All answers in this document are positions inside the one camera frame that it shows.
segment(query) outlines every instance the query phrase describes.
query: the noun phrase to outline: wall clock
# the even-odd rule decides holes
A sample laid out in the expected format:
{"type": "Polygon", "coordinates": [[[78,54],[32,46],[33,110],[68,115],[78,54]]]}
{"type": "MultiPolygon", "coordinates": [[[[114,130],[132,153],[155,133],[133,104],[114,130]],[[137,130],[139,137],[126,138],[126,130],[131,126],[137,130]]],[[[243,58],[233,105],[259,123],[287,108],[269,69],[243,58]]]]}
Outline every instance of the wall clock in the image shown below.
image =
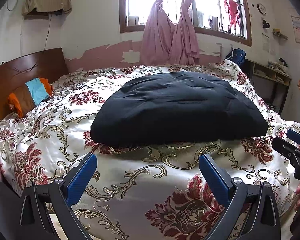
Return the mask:
{"type": "Polygon", "coordinates": [[[258,3],[257,7],[261,14],[265,15],[267,13],[266,7],[262,3],[258,3]]]}

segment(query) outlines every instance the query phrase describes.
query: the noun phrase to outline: black cloth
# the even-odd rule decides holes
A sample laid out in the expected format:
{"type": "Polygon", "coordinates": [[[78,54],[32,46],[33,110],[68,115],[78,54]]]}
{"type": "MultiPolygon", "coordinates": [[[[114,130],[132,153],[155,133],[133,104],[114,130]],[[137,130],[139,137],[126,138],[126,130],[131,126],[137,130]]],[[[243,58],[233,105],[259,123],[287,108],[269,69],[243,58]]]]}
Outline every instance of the black cloth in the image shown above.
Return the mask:
{"type": "Polygon", "coordinates": [[[266,135],[256,105],[229,82],[198,72],[143,76],[125,83],[101,107],[95,143],[132,147],[266,135]]]}

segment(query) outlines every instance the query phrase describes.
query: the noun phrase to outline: floral bedspread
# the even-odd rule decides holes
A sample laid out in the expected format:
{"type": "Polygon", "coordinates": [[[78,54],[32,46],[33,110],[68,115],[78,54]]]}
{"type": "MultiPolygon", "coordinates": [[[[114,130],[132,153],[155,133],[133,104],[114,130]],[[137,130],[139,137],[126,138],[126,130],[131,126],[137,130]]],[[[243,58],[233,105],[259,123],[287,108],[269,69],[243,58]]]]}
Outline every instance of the floral bedspread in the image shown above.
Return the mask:
{"type": "MultiPolygon", "coordinates": [[[[204,153],[211,154],[220,167],[247,184],[270,182],[281,216],[296,198],[294,169],[272,149],[271,141],[276,136],[287,139],[288,129],[300,133],[300,124],[285,122],[268,109],[231,61],[207,67],[135,66],[78,71],[61,77],[53,86],[54,95],[25,118],[0,122],[2,173],[21,195],[28,181],[50,183],[78,165],[86,153],[94,152],[97,170],[80,202],[72,206],[91,235],[119,240],[202,239],[224,209],[200,173],[198,160],[204,153]],[[90,125],[95,115],[125,82],[173,71],[197,71],[229,81],[259,108],[269,123],[267,135],[125,149],[91,140],[90,125]]],[[[243,212],[231,239],[237,237],[245,215],[243,212]]]]}

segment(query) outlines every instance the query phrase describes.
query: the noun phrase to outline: orange and blue cloth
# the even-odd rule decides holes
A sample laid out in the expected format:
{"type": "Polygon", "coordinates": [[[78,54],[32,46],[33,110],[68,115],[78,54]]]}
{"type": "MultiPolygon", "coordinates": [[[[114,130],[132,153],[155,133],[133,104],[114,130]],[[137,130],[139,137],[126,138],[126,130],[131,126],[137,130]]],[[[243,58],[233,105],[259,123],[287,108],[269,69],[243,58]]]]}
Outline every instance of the orange and blue cloth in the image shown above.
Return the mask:
{"type": "Polygon", "coordinates": [[[8,96],[8,104],[12,111],[16,111],[20,118],[33,110],[43,100],[52,95],[51,85],[45,78],[34,78],[16,88],[8,96]]]}

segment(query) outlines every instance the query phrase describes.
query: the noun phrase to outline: desk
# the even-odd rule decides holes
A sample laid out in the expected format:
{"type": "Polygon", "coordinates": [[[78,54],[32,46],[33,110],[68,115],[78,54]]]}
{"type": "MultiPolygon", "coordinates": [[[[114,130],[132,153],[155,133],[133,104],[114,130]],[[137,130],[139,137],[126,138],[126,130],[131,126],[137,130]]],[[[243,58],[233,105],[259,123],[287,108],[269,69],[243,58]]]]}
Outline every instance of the desk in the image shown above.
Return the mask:
{"type": "Polygon", "coordinates": [[[283,74],[279,70],[275,70],[269,66],[261,65],[249,59],[245,59],[245,62],[240,68],[249,79],[252,79],[253,76],[257,76],[259,78],[263,78],[274,82],[273,90],[271,92],[271,98],[264,99],[266,103],[272,105],[277,94],[278,85],[284,87],[284,95],[278,112],[278,114],[281,115],[284,104],[287,99],[291,78],[288,75],[283,74]]]}

